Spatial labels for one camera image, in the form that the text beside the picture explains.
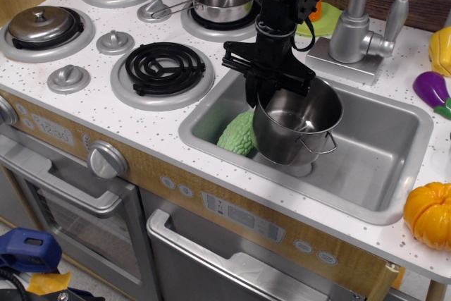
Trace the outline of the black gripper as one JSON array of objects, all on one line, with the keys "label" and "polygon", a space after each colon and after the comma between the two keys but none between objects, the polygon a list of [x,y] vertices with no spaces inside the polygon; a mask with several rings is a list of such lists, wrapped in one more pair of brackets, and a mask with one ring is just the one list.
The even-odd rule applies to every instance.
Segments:
[{"label": "black gripper", "polygon": [[315,72],[293,54],[294,34],[258,32],[255,42],[227,41],[223,65],[245,77],[246,101],[250,107],[267,106],[277,90],[307,96]]}]

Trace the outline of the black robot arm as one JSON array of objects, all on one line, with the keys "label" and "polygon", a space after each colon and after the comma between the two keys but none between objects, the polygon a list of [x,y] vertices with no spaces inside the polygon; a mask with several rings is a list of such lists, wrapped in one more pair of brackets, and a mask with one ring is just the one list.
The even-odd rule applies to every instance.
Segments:
[{"label": "black robot arm", "polygon": [[259,0],[255,19],[257,38],[253,43],[224,43],[223,65],[245,77],[246,101],[251,106],[266,106],[278,90],[307,96],[315,72],[293,54],[297,26],[313,25],[309,18],[319,0]]}]

